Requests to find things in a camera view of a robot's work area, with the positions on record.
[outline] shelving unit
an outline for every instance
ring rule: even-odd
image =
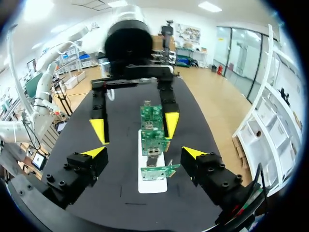
[[[81,71],[82,68],[97,66],[90,57],[83,58],[83,52],[75,46],[71,46],[65,55],[61,55],[56,59],[59,68],[57,74],[69,73],[75,70]]]
[[[301,148],[302,133],[293,111],[279,91],[267,81],[273,54],[299,73],[294,62],[274,47],[272,26],[269,25],[268,60],[263,81],[251,109],[241,122],[233,137],[238,137],[246,155],[252,178],[262,163],[268,196],[282,189],[289,181],[295,165],[295,150]]]

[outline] cardboard box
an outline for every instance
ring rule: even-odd
[[[241,161],[242,161],[242,168],[243,169],[249,169],[249,165],[248,165],[248,161],[247,161],[247,158],[246,157],[243,157],[241,158]]]
[[[243,151],[243,149],[242,149],[241,146],[236,147],[236,150],[237,150],[238,157],[239,157],[240,159],[246,157],[245,152]]]
[[[152,35],[153,38],[153,50],[163,50],[163,39],[160,35]],[[175,51],[174,38],[171,36],[169,41],[169,49]]]
[[[232,138],[232,141],[233,141],[233,144],[234,144],[235,148],[240,146],[240,141],[239,141],[239,138],[237,136]]]

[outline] desk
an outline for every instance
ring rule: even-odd
[[[165,164],[180,163],[181,147],[219,153],[211,130],[190,90],[182,79],[173,84],[180,119]],[[183,167],[168,179],[168,190],[158,194],[138,192],[138,130],[144,100],[160,104],[156,84],[115,90],[115,100],[107,100],[110,144],[109,163],[92,188],[87,188],[67,210],[97,224],[135,230],[170,229],[200,232],[214,225],[221,209],[201,187],[195,188]],[[92,94],[76,109],[44,169],[46,175],[60,168],[72,152],[101,146],[90,123]]]

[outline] glass door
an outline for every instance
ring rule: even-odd
[[[248,96],[261,53],[261,34],[232,29],[232,42],[225,78]]]
[[[225,72],[228,53],[230,50],[231,28],[217,28],[217,45],[214,54],[213,64],[218,68],[223,67],[222,75]]]

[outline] ceiling light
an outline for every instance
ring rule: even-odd
[[[41,44],[42,44],[42,43],[37,43],[36,45],[34,45],[34,46],[32,47],[32,49],[38,48],[39,46],[41,46]]]
[[[127,6],[127,2],[125,0],[121,0],[121,1],[113,1],[110,3],[107,3],[110,7],[120,7],[120,6]]]
[[[210,11],[210,12],[220,12],[222,11],[222,9],[220,7],[217,7],[216,5],[208,2],[208,1],[205,1],[203,3],[201,3],[200,5],[198,5],[200,8],[203,8],[204,10],[206,11]]]
[[[53,28],[50,32],[51,33],[59,33],[59,32],[62,32],[63,30],[65,30],[67,28],[66,25],[59,25],[55,28]]]
[[[48,16],[54,3],[51,0],[27,0],[24,9],[26,21],[38,21]]]
[[[5,60],[4,60],[4,65],[7,65],[9,63],[9,58],[7,57]]]

